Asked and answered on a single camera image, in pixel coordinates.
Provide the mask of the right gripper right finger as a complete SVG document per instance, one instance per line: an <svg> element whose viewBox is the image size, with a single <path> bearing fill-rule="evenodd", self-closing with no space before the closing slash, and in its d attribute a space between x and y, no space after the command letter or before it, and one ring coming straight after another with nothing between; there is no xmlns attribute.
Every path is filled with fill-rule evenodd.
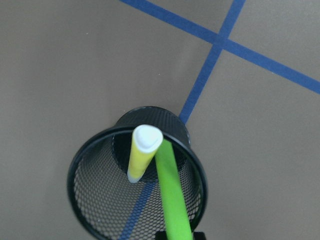
<svg viewBox="0 0 320 240"><path fill-rule="evenodd" d="M193 240L207 240L205 233L201 231L194 231L192 237Z"/></svg>

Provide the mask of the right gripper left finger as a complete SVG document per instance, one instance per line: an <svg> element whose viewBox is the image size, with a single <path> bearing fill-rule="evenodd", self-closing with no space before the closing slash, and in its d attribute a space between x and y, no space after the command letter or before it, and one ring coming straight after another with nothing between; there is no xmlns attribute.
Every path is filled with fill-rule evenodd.
<svg viewBox="0 0 320 240"><path fill-rule="evenodd" d="M165 231L157 231L155 233L155 240L168 240L167 233Z"/></svg>

